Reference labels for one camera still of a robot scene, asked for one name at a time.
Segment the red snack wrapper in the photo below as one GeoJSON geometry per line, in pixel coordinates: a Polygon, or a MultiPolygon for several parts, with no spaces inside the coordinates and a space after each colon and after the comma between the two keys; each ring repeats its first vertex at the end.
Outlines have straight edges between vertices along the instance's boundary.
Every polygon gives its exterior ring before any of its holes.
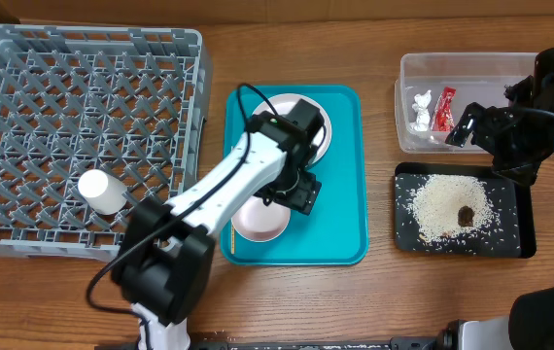
{"type": "Polygon", "coordinates": [[[455,124],[451,112],[451,103],[456,95],[456,90],[452,87],[445,87],[438,97],[434,108],[433,131],[451,131],[455,124]]]}

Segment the rice pile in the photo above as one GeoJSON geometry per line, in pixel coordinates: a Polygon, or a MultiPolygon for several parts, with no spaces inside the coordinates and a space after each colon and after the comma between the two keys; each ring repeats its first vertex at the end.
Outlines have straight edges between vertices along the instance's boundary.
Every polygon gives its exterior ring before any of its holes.
{"type": "Polygon", "coordinates": [[[402,250],[514,254],[519,213],[513,185],[504,179],[409,174],[395,177],[395,239],[402,250]],[[474,226],[460,227],[458,211],[474,211],[474,226]]]}

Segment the brown food piece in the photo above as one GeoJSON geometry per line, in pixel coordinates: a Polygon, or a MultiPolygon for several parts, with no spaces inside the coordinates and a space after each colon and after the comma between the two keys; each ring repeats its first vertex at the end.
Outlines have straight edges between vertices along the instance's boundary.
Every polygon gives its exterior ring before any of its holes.
{"type": "Polygon", "coordinates": [[[463,206],[458,211],[458,225],[462,228],[472,228],[474,226],[474,211],[463,206]]]}

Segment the large white plate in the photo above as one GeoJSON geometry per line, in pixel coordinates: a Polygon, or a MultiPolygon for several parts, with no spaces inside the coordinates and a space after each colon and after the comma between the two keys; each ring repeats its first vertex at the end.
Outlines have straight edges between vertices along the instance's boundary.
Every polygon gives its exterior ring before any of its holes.
{"type": "Polygon", "coordinates": [[[315,157],[308,163],[308,168],[312,168],[324,157],[331,143],[332,125],[329,114],[317,101],[302,94],[282,93],[269,98],[269,102],[281,116],[287,115],[299,100],[304,100],[317,107],[324,120],[324,128],[315,135],[312,142],[318,147],[315,157]]]}

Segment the white cup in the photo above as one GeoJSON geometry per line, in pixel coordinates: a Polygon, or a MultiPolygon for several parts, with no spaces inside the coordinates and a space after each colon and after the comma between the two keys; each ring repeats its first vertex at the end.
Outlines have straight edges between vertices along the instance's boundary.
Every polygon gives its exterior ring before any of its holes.
{"type": "Polygon", "coordinates": [[[102,215],[116,214],[127,202],[123,196],[125,184],[99,169],[90,169],[80,176],[78,191],[87,204],[102,215]]]}

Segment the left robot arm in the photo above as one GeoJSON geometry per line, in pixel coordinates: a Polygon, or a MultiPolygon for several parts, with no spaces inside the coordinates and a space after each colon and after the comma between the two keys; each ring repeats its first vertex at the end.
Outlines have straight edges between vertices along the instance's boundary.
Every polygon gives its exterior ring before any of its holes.
{"type": "Polygon", "coordinates": [[[222,162],[165,203],[146,198],[132,211],[107,272],[139,320],[140,349],[186,349],[184,322],[208,282],[215,234],[250,198],[307,215],[321,184],[307,169],[326,130],[317,112],[262,112],[222,162]]]}

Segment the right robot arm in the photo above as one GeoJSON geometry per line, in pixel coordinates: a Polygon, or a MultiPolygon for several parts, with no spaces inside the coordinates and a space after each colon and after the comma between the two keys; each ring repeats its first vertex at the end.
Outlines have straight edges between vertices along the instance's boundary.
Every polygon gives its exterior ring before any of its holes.
{"type": "MultiPolygon", "coordinates": [[[[541,163],[554,155],[554,48],[540,52],[533,75],[508,87],[504,108],[466,106],[446,138],[470,142],[493,157],[495,174],[518,185],[535,183],[541,163]]],[[[554,349],[554,287],[516,299],[508,315],[457,321],[437,339],[447,349],[554,349]]]]}

